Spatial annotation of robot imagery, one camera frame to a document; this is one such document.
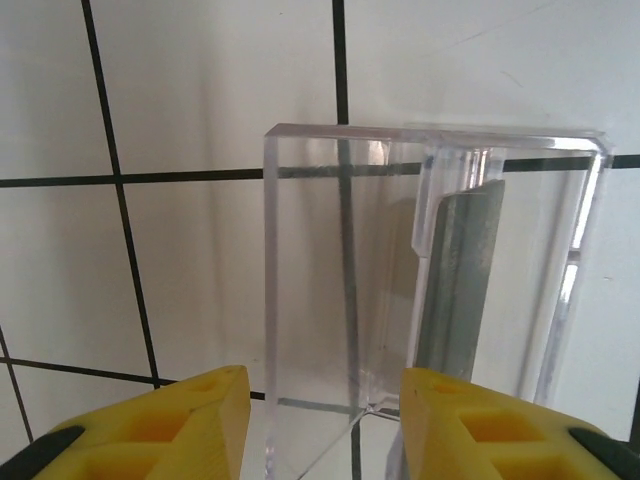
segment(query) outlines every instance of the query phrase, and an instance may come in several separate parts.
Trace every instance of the tile grid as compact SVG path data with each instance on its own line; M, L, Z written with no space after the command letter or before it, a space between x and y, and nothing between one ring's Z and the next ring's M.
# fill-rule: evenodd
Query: tile grid
M144 301L144 293L142 290L142 284L140 280L140 272L138 267L138 261L136 256L136 250L133 240L133 234L131 230L129 214L127 209L127 202L124 192L125 184L145 184L145 183L167 183L167 182L190 182L190 181L222 181L222 180L259 180L263 178L262 169L232 169L232 170L203 170L203 171L191 171L191 172L161 172L161 173L136 173L136 174L123 174L120 169L116 140L113 131L113 124L111 120L109 103L107 97L107 89L102 71L102 64L100 61L100 53L98 49L98 39L93 22L93 15L91 11L90 0L81 0L84 19L86 23L87 36L89 41L89 48L91 50L91 58L94 67L94 73L96 77L96 86L98 90L100 106L103 115L103 122L105 128L105 135L107 138L107 144L109 148L109 154L112 165L112 175L93 175L93 176L69 176L69 177L48 177L48 178L17 178L17 179L0 179L0 188L19 188L19 187L40 187L40 186L70 186L70 185L114 185L116 188L116 194L118 198L118 204L120 208L120 215L123 224L123 233L125 235L125 241L127 246L127 253L129 258L129 264L131 274L134 281L135 295L138 305L138 311L140 315L141 327L143 330L143 336L145 340L145 347L149 360L150 376L134 375L127 373L112 372L106 370L98 370L91 368L84 368L79 366L60 365L54 363L37 362L25 359L15 359L9 355L9 350L0 329L0 347L2 349L2 357L0 357L0 364L7 366L11 377L14 393L18 402L20 412L23 418L25 429L29 441L33 441L33 436L29 426L27 413L22 401L18 382L13 371L13 366L25 366L46 370L62 371L68 373L75 373L81 375L90 375L103 378L111 378L123 381L132 381L137 383L144 383L153 385L154 388L168 385L174 382L174 380L164 379L159 376L158 368L156 364L153 341L151 337L151 331L149 327L148 315L146 305ZM334 35L334 60L335 60L335 80L336 80L336 111L338 124L349 123L348 112L348 81L347 81L347 57L346 57L346 28L345 28L345 12L344 12L344 0L332 0L333 6L333 35ZM341 212L341 217L344 220L348 220L351 209L350 199L350 178L353 176L371 176L371 175L387 175L391 172L391 169L397 168L394 166L383 166L358 168L351 167L348 164L348 152L346 157L342 158L341 165L335 169L335 171L329 172L327 175L335 176L341 180L343 188L341 188L341 208L344 210ZM567 158L556 159L554 161L554 169L557 170L582 170L586 169L586 166L581 163L582 159ZM614 159L613 168L640 168L640 154L638 155L622 155L617 156ZM283 169L283 174L290 175L292 177L316 177L317 171L313 169ZM532 172L548 170L545 165L545 159L526 159L526 160L514 160L506 162L505 171L510 172ZM419 165L403 166L403 171L400 174L415 175L419 173ZM344 275L345 284L347 283L350 272L353 268L353 258L349 255L352 252L352 248L348 243L343 244L343 254L345 258L344 262ZM347 298L355 292L345 292ZM355 306L347 306L348 319L352 321L357 319L357 312ZM264 400L264 393L251 392L251 398L255 400ZM353 479L361 478L360 469L360 435L357 429L354 429L352 434L352 477Z

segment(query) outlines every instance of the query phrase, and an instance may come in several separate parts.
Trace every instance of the transparent plastic case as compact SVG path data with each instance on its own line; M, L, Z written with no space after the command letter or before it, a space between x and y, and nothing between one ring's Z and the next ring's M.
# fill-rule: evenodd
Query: transparent plastic case
M402 478L406 366L548 403L610 161L591 132L274 127L266 478Z

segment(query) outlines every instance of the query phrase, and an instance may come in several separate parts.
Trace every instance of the white tiled wall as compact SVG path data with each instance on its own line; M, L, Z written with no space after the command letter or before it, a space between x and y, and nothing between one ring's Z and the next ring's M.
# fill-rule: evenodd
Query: white tiled wall
M91 3L124 173L256 168L273 124L336 121L328 0ZM351 121L593 127L618 153L640 153L638 20L631 0L348 0ZM109 173L81 3L1 2L0 179ZM640 375L640 177L621 170L610 180L554 405L623 437ZM309 192L294 190L288 225L325 214L305 210ZM126 185L125 194L160 375L243 363L262 390L262 182ZM325 229L337 228L327 217ZM330 264L338 245L322 244L326 230L295 233L308 244L292 248L318 254L300 264L323 269L326 283L299 285L292 308L330 298L327 311L342 312ZM149 374L112 185L0 190L0 249L0 325L14 357ZM327 297L309 298L312 287ZM16 433L3 435L2 458L26 442L5 374L0 365L0 422ZM36 435L150 388L16 374ZM581 403L587 394L595 400ZM243 467L247 479L261 472L262 405L254 401L247 445L260 460Z

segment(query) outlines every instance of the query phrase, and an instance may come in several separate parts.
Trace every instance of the clear acrylic holder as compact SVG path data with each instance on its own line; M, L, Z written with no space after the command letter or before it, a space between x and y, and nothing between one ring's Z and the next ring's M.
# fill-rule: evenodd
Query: clear acrylic holder
M274 127L266 478L400 478L405 366L547 404L610 163L591 132Z

